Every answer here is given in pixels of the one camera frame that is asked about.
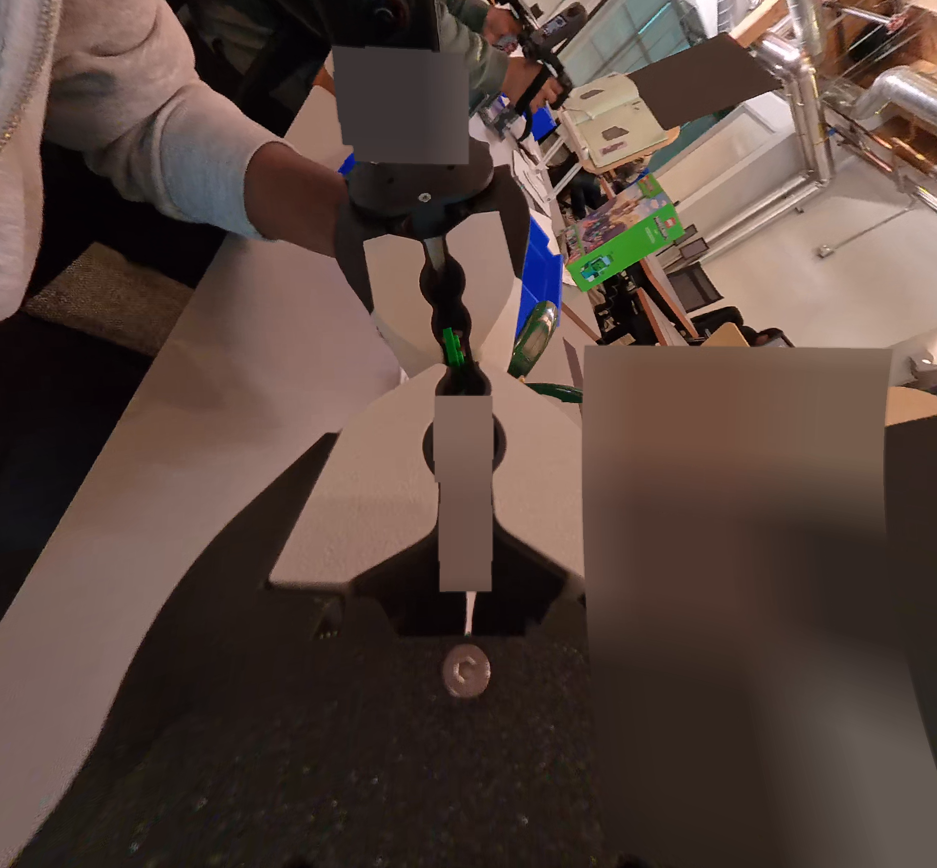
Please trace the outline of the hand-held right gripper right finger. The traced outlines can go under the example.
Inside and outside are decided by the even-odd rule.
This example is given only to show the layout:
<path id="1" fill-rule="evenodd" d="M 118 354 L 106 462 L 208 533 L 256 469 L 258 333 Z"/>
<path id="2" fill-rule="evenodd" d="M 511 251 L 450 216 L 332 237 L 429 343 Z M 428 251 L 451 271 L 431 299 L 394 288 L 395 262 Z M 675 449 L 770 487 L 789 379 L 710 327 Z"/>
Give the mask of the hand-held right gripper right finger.
<path id="1" fill-rule="evenodd" d="M 501 429 L 493 474 L 492 591 L 477 595 L 475 636 L 523 636 L 556 601 L 584 604 L 580 405 L 483 364 Z"/>

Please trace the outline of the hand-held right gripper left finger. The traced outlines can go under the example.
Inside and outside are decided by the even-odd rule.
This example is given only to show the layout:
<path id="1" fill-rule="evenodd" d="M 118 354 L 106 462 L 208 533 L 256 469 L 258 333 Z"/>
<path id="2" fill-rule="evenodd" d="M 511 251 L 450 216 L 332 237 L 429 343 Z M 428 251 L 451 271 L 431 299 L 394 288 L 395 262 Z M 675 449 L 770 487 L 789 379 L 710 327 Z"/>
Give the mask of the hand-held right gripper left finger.
<path id="1" fill-rule="evenodd" d="M 444 366 L 352 417 L 269 576 L 275 590 L 370 598 L 403 636 L 462 636 L 466 595 L 440 593 L 439 489 L 424 454 Z"/>

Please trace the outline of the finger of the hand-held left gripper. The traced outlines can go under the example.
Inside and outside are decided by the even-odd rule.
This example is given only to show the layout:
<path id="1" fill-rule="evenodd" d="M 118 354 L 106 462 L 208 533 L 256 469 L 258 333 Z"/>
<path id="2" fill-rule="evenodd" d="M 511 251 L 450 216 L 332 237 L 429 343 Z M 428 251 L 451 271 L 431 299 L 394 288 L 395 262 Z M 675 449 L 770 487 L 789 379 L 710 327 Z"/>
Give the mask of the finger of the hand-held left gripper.
<path id="1" fill-rule="evenodd" d="M 420 277 L 426 265 L 422 243 L 392 234 L 364 242 L 373 309 L 371 317 L 400 367 L 421 374 L 442 363 L 432 330 L 432 308 Z"/>
<path id="2" fill-rule="evenodd" d="M 439 328 L 455 329 L 454 321 L 468 320 L 463 338 L 473 359 L 486 370 L 508 370 L 521 283 L 498 212 L 468 216 L 445 234 L 440 247 L 449 278 L 439 295 Z"/>

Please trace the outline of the toy pot with green leaves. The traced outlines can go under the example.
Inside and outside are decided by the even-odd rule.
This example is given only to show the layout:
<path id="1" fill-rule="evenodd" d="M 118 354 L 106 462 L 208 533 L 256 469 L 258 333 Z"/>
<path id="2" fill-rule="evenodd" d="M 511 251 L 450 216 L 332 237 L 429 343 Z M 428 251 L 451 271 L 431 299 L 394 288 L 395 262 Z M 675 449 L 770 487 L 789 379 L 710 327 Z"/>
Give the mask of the toy pot with green leaves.
<path id="1" fill-rule="evenodd" d="M 529 382 L 528 375 L 549 345 L 559 321 L 559 309 L 550 301 L 535 305 L 516 336 L 511 352 L 508 374 L 534 393 L 556 398 L 560 402 L 581 405 L 582 390 L 574 386 L 549 382 Z"/>

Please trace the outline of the person's left forearm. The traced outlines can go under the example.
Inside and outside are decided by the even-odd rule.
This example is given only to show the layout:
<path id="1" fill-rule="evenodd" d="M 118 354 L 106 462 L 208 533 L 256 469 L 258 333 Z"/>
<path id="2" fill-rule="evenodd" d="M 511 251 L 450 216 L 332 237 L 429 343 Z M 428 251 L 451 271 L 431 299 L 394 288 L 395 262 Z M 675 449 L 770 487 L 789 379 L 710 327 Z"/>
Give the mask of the person's left forearm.
<path id="1" fill-rule="evenodd" d="M 275 137 L 202 81 L 165 0 L 64 0 L 59 21 L 46 137 L 130 201 L 264 239 L 244 178 Z"/>

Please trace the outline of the person's left hand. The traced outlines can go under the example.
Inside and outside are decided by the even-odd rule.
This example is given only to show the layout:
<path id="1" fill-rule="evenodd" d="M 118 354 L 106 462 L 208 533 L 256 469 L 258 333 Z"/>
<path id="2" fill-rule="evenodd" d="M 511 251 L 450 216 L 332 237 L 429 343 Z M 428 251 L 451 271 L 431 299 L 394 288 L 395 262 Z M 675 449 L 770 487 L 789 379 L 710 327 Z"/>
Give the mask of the person's left hand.
<path id="1" fill-rule="evenodd" d="M 245 171 L 245 213 L 263 239 L 334 258 L 337 218 L 346 203 L 342 175 L 282 143 L 258 149 Z"/>

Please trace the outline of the green toy box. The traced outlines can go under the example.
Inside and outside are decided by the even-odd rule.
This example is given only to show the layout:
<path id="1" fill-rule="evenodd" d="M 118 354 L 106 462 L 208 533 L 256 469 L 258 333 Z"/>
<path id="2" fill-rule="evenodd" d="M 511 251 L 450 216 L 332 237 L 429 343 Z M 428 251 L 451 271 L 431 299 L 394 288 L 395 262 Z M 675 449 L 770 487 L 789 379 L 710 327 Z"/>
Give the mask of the green toy box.
<path id="1" fill-rule="evenodd" d="M 654 173 L 566 228 L 560 247 L 572 283 L 588 292 L 683 236 L 676 207 Z"/>

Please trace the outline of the background office table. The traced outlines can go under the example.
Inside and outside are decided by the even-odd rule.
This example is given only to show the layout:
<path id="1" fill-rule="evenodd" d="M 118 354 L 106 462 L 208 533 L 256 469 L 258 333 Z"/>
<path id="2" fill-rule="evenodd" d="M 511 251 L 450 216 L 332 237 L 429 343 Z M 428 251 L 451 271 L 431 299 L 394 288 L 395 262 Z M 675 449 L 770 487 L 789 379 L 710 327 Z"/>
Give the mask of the background office table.
<path id="1" fill-rule="evenodd" d="M 603 301 L 594 308 L 599 344 L 699 346 L 699 335 L 662 265 L 645 257 L 600 286 Z"/>

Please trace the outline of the person's dark pants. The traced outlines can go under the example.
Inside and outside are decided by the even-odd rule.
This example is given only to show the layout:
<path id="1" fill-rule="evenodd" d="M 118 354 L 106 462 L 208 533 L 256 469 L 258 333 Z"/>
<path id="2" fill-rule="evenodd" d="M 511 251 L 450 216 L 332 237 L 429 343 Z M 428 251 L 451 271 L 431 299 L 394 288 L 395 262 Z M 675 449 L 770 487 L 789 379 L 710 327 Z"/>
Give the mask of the person's dark pants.
<path id="1" fill-rule="evenodd" d="M 152 359 L 18 312 L 1 324 L 1 614 Z"/>

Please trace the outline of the person in beige hoodie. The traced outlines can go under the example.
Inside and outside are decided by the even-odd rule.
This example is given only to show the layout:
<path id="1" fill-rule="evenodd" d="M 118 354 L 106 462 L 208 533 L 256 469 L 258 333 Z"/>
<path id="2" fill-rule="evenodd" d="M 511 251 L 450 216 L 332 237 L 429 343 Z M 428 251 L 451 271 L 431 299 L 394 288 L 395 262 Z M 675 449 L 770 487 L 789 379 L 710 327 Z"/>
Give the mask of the person in beige hoodie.
<path id="1" fill-rule="evenodd" d="M 2 320 L 17 312 L 41 245 L 41 142 L 97 154 L 174 95 L 159 78 L 163 0 L 1 0 Z"/>

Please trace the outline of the silver ventilation duct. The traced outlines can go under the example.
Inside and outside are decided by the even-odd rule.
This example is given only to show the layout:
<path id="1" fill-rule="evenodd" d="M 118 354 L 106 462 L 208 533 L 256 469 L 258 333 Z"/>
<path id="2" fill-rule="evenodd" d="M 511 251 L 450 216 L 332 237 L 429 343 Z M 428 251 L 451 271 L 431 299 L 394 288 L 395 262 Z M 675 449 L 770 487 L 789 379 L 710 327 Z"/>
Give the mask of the silver ventilation duct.
<path id="1" fill-rule="evenodd" d="M 821 0 L 786 0 L 797 43 L 791 44 L 773 34 L 774 19 L 783 20 L 780 9 L 768 7 L 768 0 L 743 23 L 746 47 L 754 57 L 779 77 L 786 92 L 804 168 L 799 176 L 790 179 L 764 198 L 751 204 L 715 232 L 720 238 L 726 234 L 741 240 L 761 229 L 769 222 L 801 205 L 808 198 L 826 190 L 834 176 L 833 155 L 829 145 L 829 128 L 825 111 L 831 109 L 850 130 L 842 134 L 848 150 L 872 164 L 879 171 L 891 174 L 899 190 L 908 194 L 913 203 L 920 202 L 932 211 L 936 209 L 935 196 L 924 187 L 909 184 L 897 166 L 874 155 L 865 148 L 857 134 L 874 140 L 862 123 L 877 115 L 886 106 L 898 107 L 907 116 L 935 126 L 935 81 L 907 65 L 889 68 L 880 74 L 873 85 L 849 101 L 841 95 L 823 95 L 819 89 L 814 60 L 825 52 L 825 37 L 821 25 Z"/>

